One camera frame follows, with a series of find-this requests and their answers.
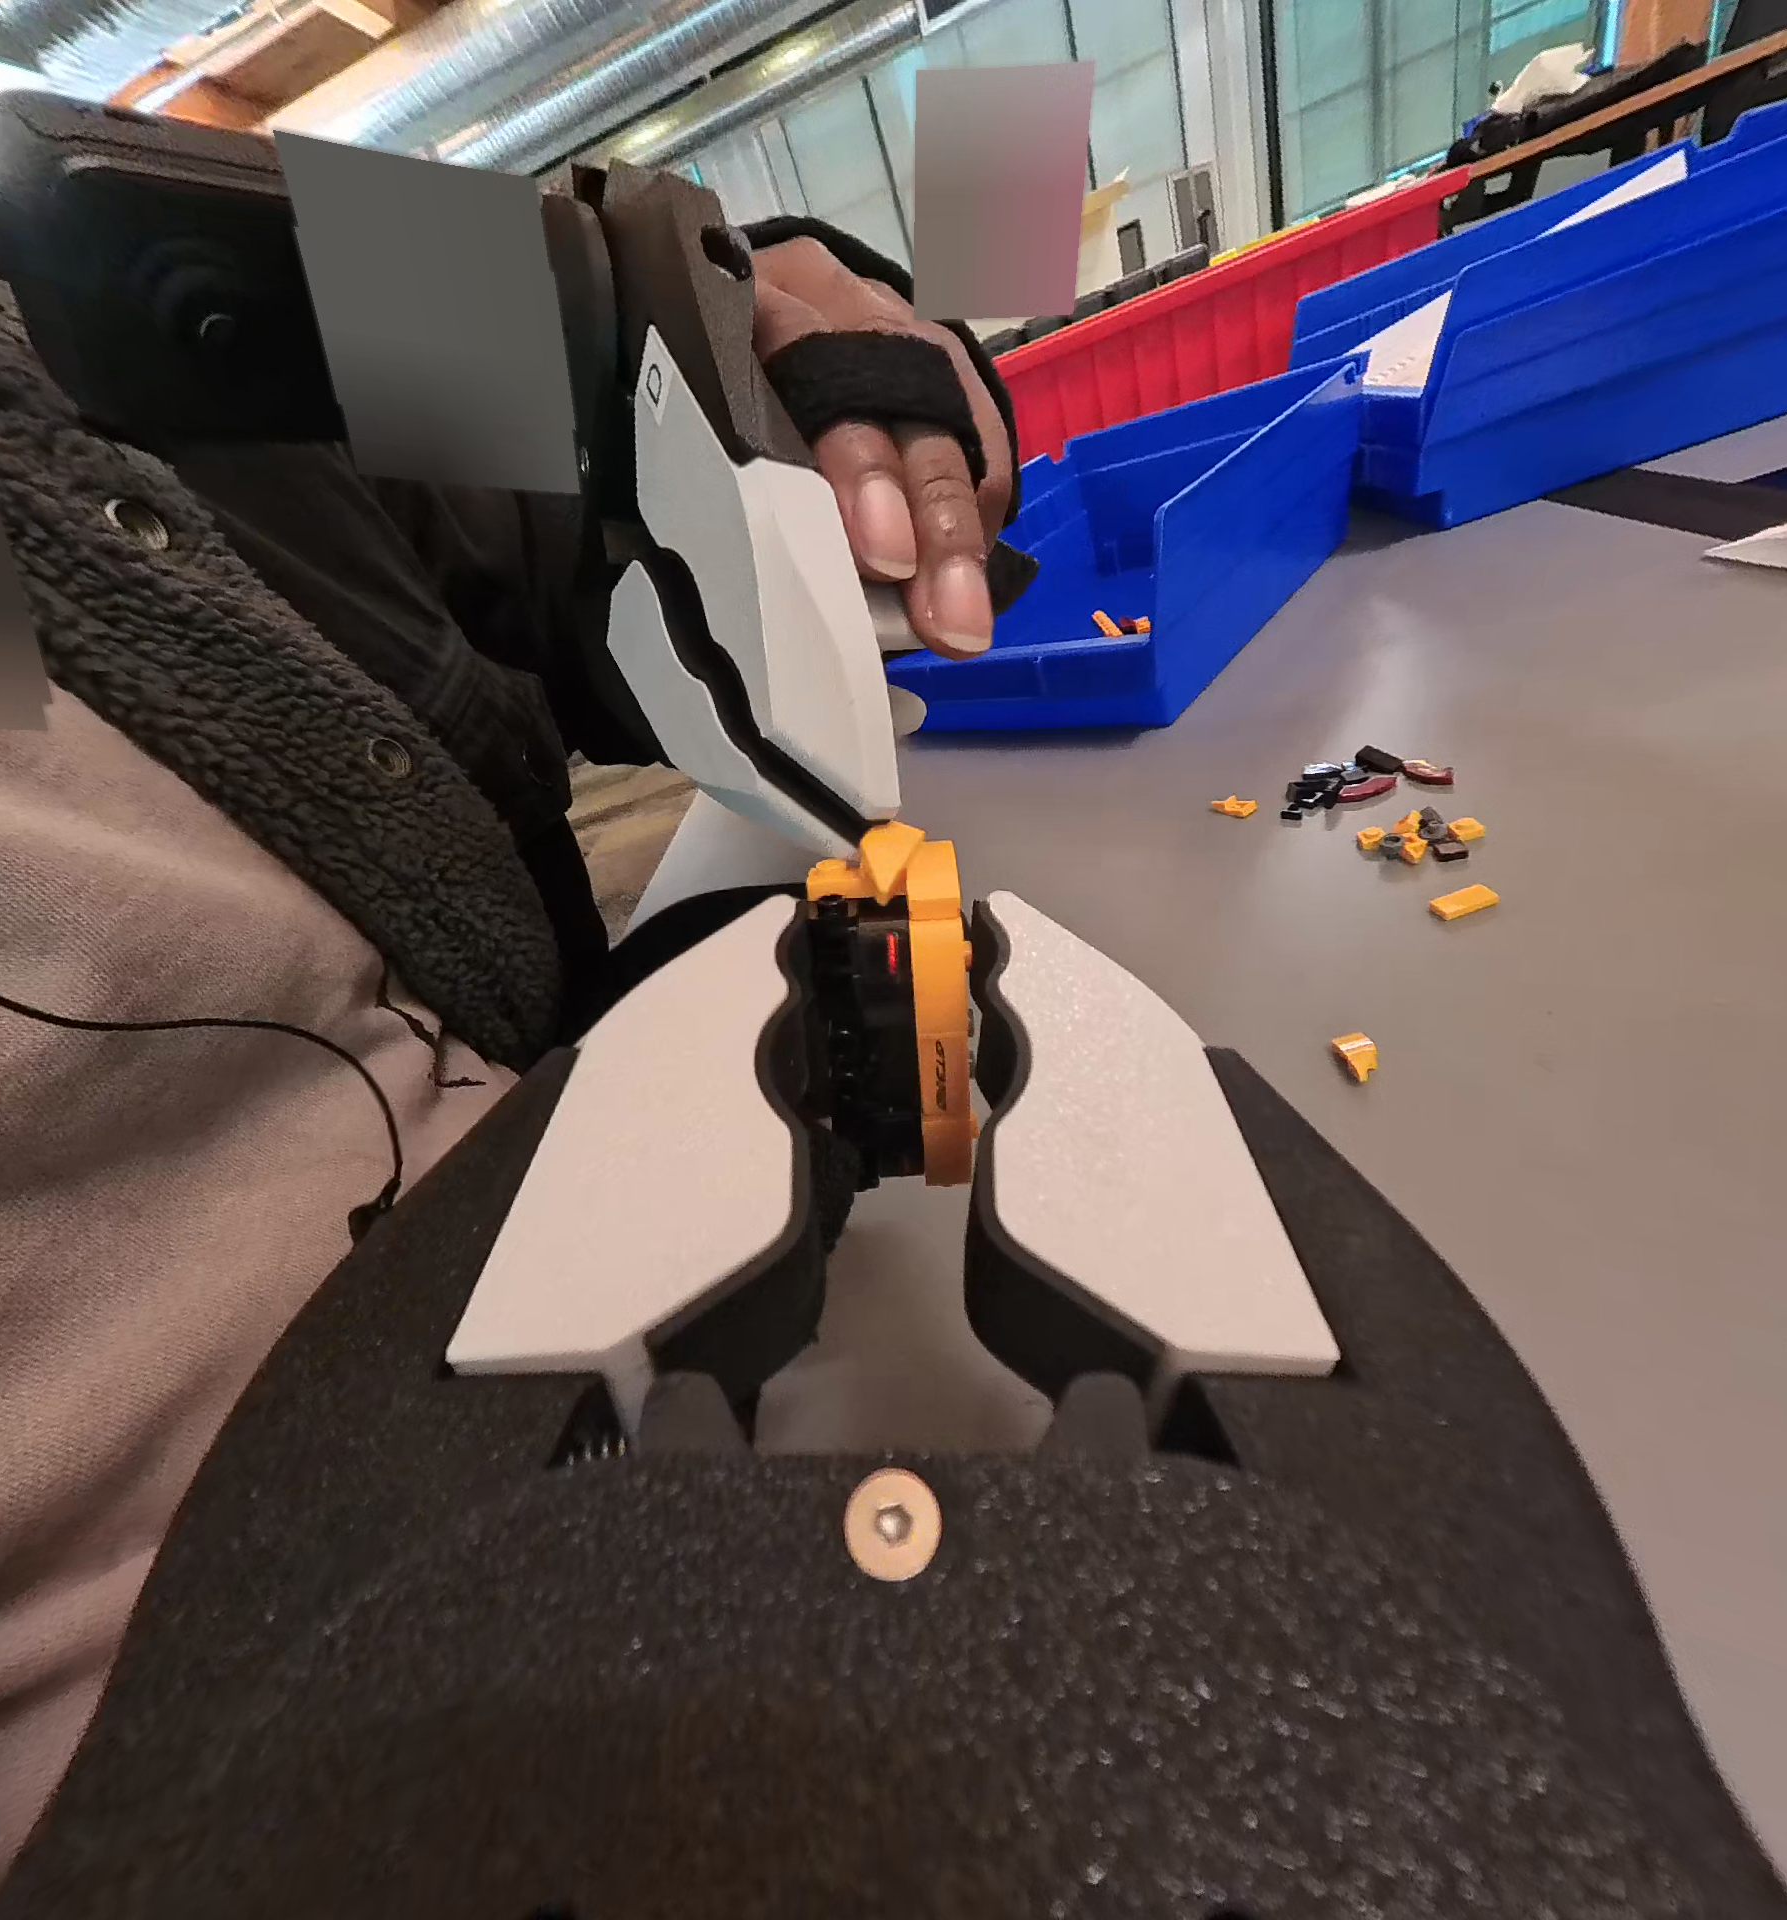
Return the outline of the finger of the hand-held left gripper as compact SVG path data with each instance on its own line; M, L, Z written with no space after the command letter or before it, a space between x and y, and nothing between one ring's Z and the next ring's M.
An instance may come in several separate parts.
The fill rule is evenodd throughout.
M873 612L826 480L736 461L685 363L644 331L634 393L635 560L687 569L761 734L868 822L902 811Z
M753 825L807 852L855 852L868 819L770 743L733 656L712 638L687 569L635 560L619 579L607 647L666 765Z

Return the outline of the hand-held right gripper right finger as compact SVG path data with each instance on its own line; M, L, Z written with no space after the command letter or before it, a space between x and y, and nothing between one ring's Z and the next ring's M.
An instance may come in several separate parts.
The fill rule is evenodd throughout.
M1021 895L976 908L965 1300L1018 1379L1325 1379L1341 1362L1211 1053Z

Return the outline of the orange black lego assembly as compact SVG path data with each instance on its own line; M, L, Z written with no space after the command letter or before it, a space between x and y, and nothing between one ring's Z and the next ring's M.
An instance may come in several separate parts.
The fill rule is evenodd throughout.
M953 844L927 840L879 905L858 862L823 859L803 912L808 1074L818 1117L858 1189L973 1180L973 941Z

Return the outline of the red storage bin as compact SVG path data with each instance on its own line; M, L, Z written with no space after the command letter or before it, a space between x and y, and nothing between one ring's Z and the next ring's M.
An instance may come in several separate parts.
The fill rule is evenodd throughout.
M1460 166L1414 179L1011 352L991 349L1022 461L1058 458L1099 427L1284 373L1303 296L1437 240L1439 208L1470 177Z

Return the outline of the blue storage bin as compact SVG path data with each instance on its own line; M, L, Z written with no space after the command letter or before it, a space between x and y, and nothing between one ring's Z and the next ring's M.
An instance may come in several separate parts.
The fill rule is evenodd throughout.
M1787 416L1787 100L1302 298L1294 368L1437 324L1361 380L1359 495L1448 530Z
M1338 548L1350 513L1359 355L1072 439L1022 466L1025 595L968 664L887 664L930 732L1166 729ZM1102 638L1097 610L1147 616Z

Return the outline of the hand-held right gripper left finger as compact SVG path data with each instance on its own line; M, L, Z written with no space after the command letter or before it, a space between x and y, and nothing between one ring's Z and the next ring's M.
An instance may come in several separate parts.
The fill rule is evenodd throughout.
M658 1339L784 1243L794 1142L758 1047L794 924L765 896L590 1028L451 1338L457 1373L648 1380Z

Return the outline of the pile of orange lego pieces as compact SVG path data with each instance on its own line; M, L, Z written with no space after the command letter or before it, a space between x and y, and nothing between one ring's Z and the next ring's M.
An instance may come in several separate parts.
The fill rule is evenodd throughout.
M1355 831L1355 846L1366 859L1390 865L1455 867L1475 855L1488 838L1488 827L1476 816L1448 816L1432 805L1415 808L1392 825L1370 825Z

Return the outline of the pile of black lego pieces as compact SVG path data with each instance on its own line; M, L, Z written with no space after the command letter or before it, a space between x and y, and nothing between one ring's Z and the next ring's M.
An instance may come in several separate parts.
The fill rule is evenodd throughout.
M1280 822L1294 825L1341 805L1383 801L1402 784L1411 784L1401 774L1406 759L1417 756L1396 756L1388 749L1369 745L1349 761L1313 762L1288 783L1286 798L1280 805Z

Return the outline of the silver ventilation duct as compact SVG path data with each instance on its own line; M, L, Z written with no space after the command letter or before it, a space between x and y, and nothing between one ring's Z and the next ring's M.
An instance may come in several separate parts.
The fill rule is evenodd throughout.
M230 5L109 103L538 175L689 155L926 24L926 5L868 2Z

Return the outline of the person's left hand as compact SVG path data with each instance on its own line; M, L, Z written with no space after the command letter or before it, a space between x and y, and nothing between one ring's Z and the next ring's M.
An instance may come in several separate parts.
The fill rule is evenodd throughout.
M832 248L828 229L801 228L754 247L754 351L768 379L807 340L912 340L927 363L952 366L982 449L976 471L965 434L927 420L896 420L887 377L873 389L873 416L858 407L807 433L812 458L835 490L858 573L902 589L922 642L944 660L976 660L995 639L989 562L1011 513L1016 449L995 384L971 341L924 318L879 271L857 273Z

